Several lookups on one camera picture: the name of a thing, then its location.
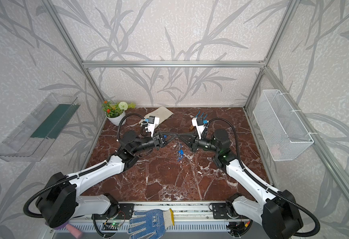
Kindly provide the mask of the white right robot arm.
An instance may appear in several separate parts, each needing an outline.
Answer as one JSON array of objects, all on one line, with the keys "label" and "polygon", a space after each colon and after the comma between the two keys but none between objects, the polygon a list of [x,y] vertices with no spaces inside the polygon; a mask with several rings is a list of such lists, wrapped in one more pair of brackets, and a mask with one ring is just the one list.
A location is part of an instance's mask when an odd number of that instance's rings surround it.
[{"label": "white right robot arm", "polygon": [[289,239],[303,227],[303,221],[299,210],[292,204],[294,196],[287,190],[281,192],[284,196],[280,199],[270,190],[273,186],[255,175],[243,163],[231,149],[231,141],[226,130],[218,129],[212,138],[199,138],[196,134],[179,134],[191,151],[203,149],[215,152],[213,162],[219,169],[239,182],[253,197],[247,199],[238,194],[227,199],[230,206],[230,214],[233,218],[245,216],[262,225],[265,233],[271,239]]}]

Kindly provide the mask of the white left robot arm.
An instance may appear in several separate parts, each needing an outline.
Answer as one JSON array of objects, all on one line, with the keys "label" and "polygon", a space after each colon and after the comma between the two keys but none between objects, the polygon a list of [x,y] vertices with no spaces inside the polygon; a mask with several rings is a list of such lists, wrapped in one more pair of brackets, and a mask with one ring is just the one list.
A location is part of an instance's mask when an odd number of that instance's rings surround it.
[{"label": "white left robot arm", "polygon": [[42,218],[49,227],[58,228],[74,217],[105,213],[116,204],[111,196],[94,196],[87,200],[82,194],[99,182],[130,169],[139,160],[139,152],[160,149],[168,143],[163,133],[139,138],[130,130],[121,138],[115,153],[103,162],[69,175],[56,173],[37,197],[36,206]]}]

